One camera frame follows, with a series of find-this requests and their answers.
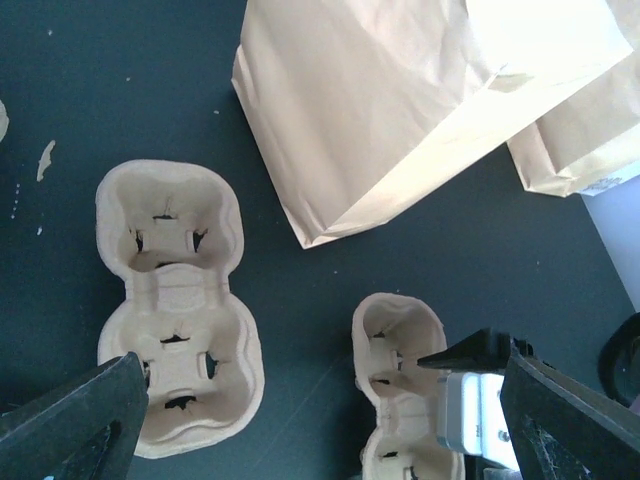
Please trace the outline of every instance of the paper scrap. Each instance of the paper scrap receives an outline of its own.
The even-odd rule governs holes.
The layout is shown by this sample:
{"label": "paper scrap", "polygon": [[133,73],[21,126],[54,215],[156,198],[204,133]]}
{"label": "paper scrap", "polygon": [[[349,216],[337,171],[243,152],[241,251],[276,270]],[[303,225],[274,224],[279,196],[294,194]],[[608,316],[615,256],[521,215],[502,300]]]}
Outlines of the paper scrap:
{"label": "paper scrap", "polygon": [[4,138],[9,128],[9,117],[7,116],[7,110],[4,108],[4,104],[0,102],[0,140]]}
{"label": "paper scrap", "polygon": [[11,211],[11,220],[16,218],[16,210],[18,210],[18,195],[20,195],[20,184],[16,183],[16,198],[13,199],[13,210]]}
{"label": "paper scrap", "polygon": [[49,145],[42,152],[42,156],[40,157],[40,161],[38,162],[38,174],[36,176],[36,180],[39,182],[44,178],[44,171],[49,168],[51,165],[51,150],[56,146],[56,141],[51,140]]}

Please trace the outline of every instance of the dark green table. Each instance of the dark green table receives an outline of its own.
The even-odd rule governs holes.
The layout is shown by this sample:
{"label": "dark green table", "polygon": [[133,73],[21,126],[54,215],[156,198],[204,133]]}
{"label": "dark green table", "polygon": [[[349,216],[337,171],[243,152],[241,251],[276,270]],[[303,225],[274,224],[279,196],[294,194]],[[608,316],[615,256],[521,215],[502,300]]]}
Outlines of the dark green table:
{"label": "dark green table", "polygon": [[256,318],[266,390],[236,437],[136,458],[131,479],[355,473],[374,412],[354,387],[351,315],[377,291],[425,300],[450,342],[484,326],[526,337],[599,388],[598,352],[631,303],[582,200],[524,193],[505,147],[387,226],[300,249],[231,89],[244,4],[0,0],[11,118],[0,144],[0,401],[23,404],[95,365],[124,289],[98,257],[94,194],[136,158],[204,165],[236,191],[246,249],[231,287]]}

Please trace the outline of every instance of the label on paper bag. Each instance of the label on paper bag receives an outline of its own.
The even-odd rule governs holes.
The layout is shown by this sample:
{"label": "label on paper bag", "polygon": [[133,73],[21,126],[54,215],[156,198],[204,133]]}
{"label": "label on paper bag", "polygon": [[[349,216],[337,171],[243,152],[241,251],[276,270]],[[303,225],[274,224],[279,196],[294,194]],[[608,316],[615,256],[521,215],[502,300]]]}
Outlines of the label on paper bag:
{"label": "label on paper bag", "polygon": [[592,183],[584,190],[580,190],[580,194],[587,195],[589,197],[595,197],[599,193],[606,192],[607,190],[621,185],[634,177],[640,175],[640,161],[635,161],[634,163],[627,165],[626,167],[618,170],[611,175],[607,175],[604,178],[601,178],[595,183]]}

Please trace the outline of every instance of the brown paper bag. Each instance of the brown paper bag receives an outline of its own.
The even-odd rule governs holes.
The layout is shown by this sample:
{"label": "brown paper bag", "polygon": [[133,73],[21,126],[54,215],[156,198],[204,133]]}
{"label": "brown paper bag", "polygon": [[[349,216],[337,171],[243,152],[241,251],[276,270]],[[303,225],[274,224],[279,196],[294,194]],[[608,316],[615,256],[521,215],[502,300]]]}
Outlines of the brown paper bag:
{"label": "brown paper bag", "polygon": [[628,180],[640,161],[640,51],[507,144],[530,192],[593,195]]}
{"label": "brown paper bag", "polygon": [[386,223],[630,52],[604,0],[249,0],[232,81],[309,248]]}

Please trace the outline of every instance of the white wall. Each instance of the white wall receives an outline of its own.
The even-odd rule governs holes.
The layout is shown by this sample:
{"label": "white wall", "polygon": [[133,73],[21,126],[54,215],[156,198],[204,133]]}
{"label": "white wall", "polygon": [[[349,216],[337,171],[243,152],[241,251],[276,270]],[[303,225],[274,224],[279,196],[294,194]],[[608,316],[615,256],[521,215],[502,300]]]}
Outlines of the white wall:
{"label": "white wall", "polygon": [[633,306],[640,311],[640,177],[583,198]]}

